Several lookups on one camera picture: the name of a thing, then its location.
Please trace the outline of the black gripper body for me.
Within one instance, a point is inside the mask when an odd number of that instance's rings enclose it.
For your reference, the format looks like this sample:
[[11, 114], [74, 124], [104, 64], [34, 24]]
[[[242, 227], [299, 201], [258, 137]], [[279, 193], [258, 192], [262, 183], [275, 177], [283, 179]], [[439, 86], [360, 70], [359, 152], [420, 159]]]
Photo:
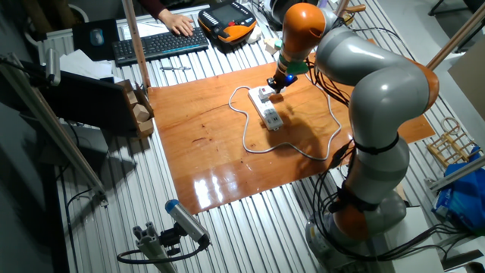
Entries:
[[288, 74], [287, 72], [282, 72], [280, 69], [276, 69], [275, 75], [273, 76], [276, 80], [280, 80], [283, 86], [287, 86], [298, 80], [298, 77], [293, 74]]

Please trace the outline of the person's bare hand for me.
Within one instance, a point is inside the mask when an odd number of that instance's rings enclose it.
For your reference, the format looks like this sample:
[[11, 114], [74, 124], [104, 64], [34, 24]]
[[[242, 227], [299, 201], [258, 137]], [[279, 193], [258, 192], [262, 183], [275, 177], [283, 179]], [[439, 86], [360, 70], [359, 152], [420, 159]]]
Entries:
[[174, 34], [183, 36], [193, 35], [193, 20], [182, 14], [173, 14], [168, 9], [158, 14], [158, 19]]

